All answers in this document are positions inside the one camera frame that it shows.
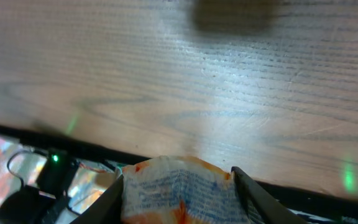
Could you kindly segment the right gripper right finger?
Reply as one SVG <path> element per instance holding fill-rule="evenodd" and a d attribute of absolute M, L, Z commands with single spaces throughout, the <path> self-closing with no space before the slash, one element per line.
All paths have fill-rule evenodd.
<path fill-rule="evenodd" d="M 264 223 L 269 224 L 306 224 L 304 219 L 284 207 L 254 179 L 239 167 L 232 167 L 234 183 L 242 208 L 248 212 L 249 201 L 257 210 Z"/>

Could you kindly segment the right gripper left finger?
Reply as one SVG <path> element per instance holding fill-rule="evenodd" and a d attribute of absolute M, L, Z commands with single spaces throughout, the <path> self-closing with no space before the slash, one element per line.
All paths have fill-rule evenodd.
<path fill-rule="evenodd" d="M 124 178 L 121 175 L 104 193 L 70 224 L 122 224 L 122 193 Z"/>

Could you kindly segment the orange snack packet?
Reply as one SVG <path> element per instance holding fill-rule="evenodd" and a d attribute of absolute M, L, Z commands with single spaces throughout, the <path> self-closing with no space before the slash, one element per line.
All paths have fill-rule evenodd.
<path fill-rule="evenodd" d="M 123 168 L 123 223 L 248 223 L 234 176 L 195 157 L 160 156 Z"/>

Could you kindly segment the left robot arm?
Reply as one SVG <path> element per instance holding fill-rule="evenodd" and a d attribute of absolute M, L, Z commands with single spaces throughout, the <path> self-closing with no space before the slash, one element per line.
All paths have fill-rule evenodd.
<path fill-rule="evenodd" d="M 19 174 L 9 172 L 19 179 L 20 188 L 1 204 L 1 224 L 55 223 L 69 204 L 68 189 L 79 163 L 65 152 L 35 153 L 46 157 L 35 181 L 36 186 L 26 184 Z"/>

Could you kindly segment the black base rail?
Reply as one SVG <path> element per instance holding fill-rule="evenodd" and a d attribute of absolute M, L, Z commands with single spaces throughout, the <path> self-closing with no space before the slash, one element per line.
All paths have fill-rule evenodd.
<path fill-rule="evenodd" d="M 0 206 L 0 223 L 358 223 L 358 202 L 256 181 L 195 157 L 153 159 L 63 136 L 0 125 L 0 136 L 45 158 L 35 186 Z M 115 174 L 100 196 L 76 211 L 71 185 L 79 169 Z"/>

